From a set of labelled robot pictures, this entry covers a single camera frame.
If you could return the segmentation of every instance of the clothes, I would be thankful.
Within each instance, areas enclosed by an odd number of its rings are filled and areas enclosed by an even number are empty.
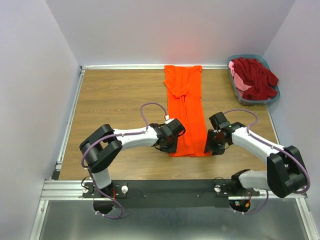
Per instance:
[[[233,61],[230,61],[229,68],[231,71],[231,75],[233,77],[234,85],[235,85],[239,95],[242,96],[246,90],[251,88],[251,86],[245,85],[244,81],[241,79],[241,77],[239,77],[239,75],[237,73],[235,73],[234,64],[235,63]]]
[[[277,95],[278,92],[272,87],[277,85],[278,78],[257,59],[239,57],[233,59],[232,62],[234,62],[234,72],[245,85],[251,86],[243,92],[244,99],[263,101]]]
[[[204,153],[207,130],[201,102],[201,66],[164,66],[170,118],[178,118],[185,134],[178,138],[176,153],[171,157],[210,156]]]

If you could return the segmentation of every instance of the laundry basket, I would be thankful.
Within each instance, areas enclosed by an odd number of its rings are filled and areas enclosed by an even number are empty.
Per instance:
[[[229,62],[232,61],[233,59],[238,59],[240,57],[243,57],[244,59],[257,59],[258,62],[262,63],[262,65],[269,69],[269,66],[266,62],[266,60],[264,60],[261,56],[259,55],[253,55],[253,54],[243,54],[243,55],[233,55],[231,57],[229,57],[227,60],[226,60],[226,65],[229,66]],[[231,75],[231,71],[230,71],[230,68],[228,67],[228,72],[229,72],[229,77],[230,77],[230,81],[231,81],[231,84],[233,86],[233,90],[234,90],[234,94],[235,94],[235,97],[236,99],[239,101],[239,103],[241,103],[242,105],[261,105],[261,104],[268,104],[268,103],[272,103],[274,101],[276,101],[279,97],[280,97],[280,91],[279,91],[279,88],[278,86],[275,86],[273,87],[274,90],[276,90],[278,93],[275,97],[273,98],[270,98],[268,100],[260,100],[260,101],[254,101],[254,100],[247,100],[247,99],[244,99],[243,97],[240,96],[240,94],[238,93],[238,90],[236,88],[236,85],[235,85],[235,82],[234,82],[234,78],[232,77]]]

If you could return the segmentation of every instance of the wooden table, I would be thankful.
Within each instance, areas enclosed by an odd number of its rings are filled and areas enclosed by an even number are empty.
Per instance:
[[[60,180],[81,180],[88,175],[80,165],[80,143],[103,124],[117,129],[144,126],[139,112],[142,104],[158,102],[167,107],[164,70],[86,70],[75,115],[68,138]],[[262,137],[276,142],[276,137],[265,105],[242,106],[233,93],[226,69],[202,71],[202,104],[207,129],[208,120],[217,112],[245,108],[260,118],[251,129]],[[148,105],[144,109],[149,123],[162,123],[161,108]],[[245,112],[230,112],[228,120],[245,125],[254,117]],[[109,167],[112,179],[118,180],[173,180],[230,178],[243,170],[265,170],[265,163],[245,149],[232,145],[223,155],[210,157],[169,157],[153,147],[136,147],[122,151]]]

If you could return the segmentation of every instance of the maroon towel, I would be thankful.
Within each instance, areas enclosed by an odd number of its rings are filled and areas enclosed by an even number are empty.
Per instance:
[[[243,80],[243,83],[250,87],[244,91],[242,97],[247,100],[268,100],[277,95],[275,87],[278,78],[267,68],[265,68],[257,59],[244,59],[239,57],[232,60],[234,62],[234,71]]]

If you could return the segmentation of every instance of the orange pants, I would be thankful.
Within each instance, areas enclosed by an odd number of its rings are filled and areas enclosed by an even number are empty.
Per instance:
[[[170,153],[171,157],[211,155],[204,153],[207,130],[201,102],[201,71],[202,66],[164,66],[168,114],[178,118],[186,130],[178,138],[176,153]]]

